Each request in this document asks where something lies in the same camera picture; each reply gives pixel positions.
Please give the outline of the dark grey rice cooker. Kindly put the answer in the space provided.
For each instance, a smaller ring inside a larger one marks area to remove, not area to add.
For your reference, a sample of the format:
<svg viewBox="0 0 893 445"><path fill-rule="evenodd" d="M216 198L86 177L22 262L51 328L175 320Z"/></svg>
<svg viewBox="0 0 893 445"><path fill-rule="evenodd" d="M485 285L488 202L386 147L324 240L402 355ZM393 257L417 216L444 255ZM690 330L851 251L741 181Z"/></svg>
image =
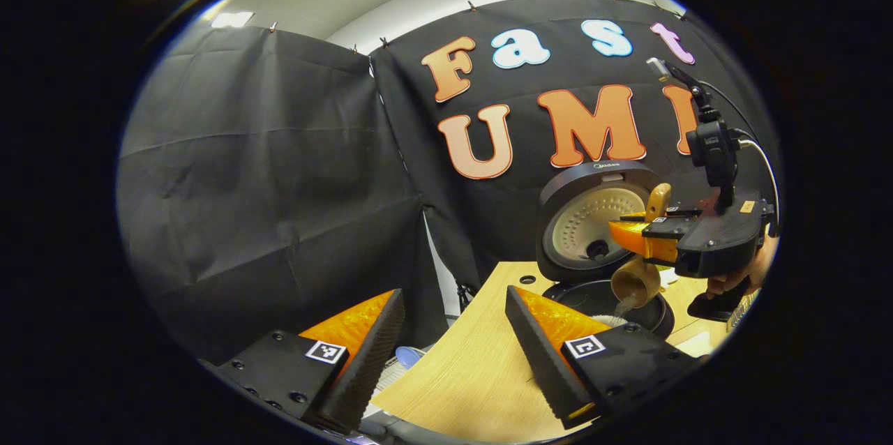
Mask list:
<svg viewBox="0 0 893 445"><path fill-rule="evenodd" d="M545 296L606 320L619 300L611 276L631 261L609 231L609 220L643 212L660 176L634 161L581 163L555 175L536 208L535 248L539 273L554 286Z"/></svg>

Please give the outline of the white rice pile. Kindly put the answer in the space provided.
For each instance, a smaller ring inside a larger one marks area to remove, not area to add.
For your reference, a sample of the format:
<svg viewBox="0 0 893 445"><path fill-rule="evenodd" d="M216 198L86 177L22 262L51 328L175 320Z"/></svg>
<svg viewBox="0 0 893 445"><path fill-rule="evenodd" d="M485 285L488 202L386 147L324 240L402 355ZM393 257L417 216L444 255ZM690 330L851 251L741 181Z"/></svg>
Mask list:
<svg viewBox="0 0 893 445"><path fill-rule="evenodd" d="M622 326L628 324L629 320L627 319L627 315L633 309L637 308L637 305L638 297L635 294L629 294L623 299L619 299L615 306L613 306L613 310L600 312L600 314L597 315L591 315L591 318L594 319L594 321L600 322L600 324L605 324L609 328Z"/></svg>

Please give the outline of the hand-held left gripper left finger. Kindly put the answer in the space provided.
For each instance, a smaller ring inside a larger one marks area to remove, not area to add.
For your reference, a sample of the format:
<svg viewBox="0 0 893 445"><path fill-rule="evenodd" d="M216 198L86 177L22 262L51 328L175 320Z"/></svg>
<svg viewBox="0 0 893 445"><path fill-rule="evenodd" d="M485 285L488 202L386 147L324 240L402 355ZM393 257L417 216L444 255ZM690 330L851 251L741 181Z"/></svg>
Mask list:
<svg viewBox="0 0 893 445"><path fill-rule="evenodd" d="M302 333L270 331L226 362L203 366L281 416L347 435L357 431L405 321L392 289Z"/></svg>

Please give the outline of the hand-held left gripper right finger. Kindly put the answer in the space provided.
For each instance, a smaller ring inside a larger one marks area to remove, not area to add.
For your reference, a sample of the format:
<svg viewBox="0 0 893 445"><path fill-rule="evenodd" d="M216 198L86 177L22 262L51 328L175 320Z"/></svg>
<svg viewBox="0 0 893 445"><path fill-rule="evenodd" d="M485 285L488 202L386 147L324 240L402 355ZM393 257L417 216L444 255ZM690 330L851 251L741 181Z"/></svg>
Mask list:
<svg viewBox="0 0 893 445"><path fill-rule="evenodd" d="M705 362L635 322L609 327L514 285L505 292L505 315L566 429L634 413Z"/></svg>

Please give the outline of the wooden spoon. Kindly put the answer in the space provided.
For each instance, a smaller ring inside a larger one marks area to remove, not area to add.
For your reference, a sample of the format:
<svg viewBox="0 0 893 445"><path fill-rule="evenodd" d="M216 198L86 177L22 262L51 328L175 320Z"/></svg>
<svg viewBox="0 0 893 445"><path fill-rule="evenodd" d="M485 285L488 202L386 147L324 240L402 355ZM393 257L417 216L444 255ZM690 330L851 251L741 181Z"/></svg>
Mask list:
<svg viewBox="0 0 893 445"><path fill-rule="evenodd" d="M660 183L651 191L642 213L647 225L666 215L670 195L669 183ZM661 278L656 264L645 261L644 249L631 249L631 252L634 256L613 273L611 288L626 308L643 308L659 292Z"/></svg>

